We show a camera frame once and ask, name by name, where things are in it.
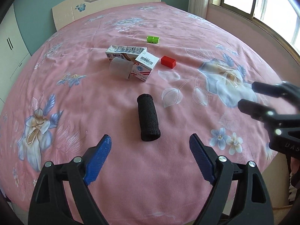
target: barcode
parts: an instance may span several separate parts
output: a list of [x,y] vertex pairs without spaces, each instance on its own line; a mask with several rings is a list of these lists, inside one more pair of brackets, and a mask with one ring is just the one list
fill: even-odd
[[145,62],[149,63],[150,65],[152,65],[152,64],[153,64],[153,62],[152,62],[152,61],[150,61],[148,58],[141,57],[141,59],[142,59],[143,61],[145,61]]

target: white carton box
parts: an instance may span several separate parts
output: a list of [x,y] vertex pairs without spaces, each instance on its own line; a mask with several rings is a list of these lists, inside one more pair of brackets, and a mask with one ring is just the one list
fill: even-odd
[[143,51],[134,61],[131,75],[138,77],[140,80],[146,82],[159,58],[153,56],[147,51]]
[[147,48],[136,46],[110,46],[106,51],[106,56],[110,61],[118,57],[134,62],[137,56],[143,51],[147,51]]

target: white cylinder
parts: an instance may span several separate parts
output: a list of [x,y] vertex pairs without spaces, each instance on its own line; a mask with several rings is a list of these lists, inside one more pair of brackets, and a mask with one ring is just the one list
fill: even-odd
[[133,62],[122,58],[114,58],[109,66],[109,72],[112,75],[119,76],[124,79],[129,79]]

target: black foam roll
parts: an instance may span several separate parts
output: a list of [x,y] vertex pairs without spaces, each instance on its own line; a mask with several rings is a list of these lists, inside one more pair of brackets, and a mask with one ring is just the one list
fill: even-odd
[[158,119],[153,102],[149,94],[142,94],[137,98],[139,109],[139,124],[141,126],[141,139],[154,141],[161,136],[158,128]]

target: green block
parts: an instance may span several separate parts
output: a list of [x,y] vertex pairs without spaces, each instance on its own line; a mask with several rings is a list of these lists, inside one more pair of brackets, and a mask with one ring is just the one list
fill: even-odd
[[147,42],[157,44],[159,42],[159,37],[148,36],[147,37]]

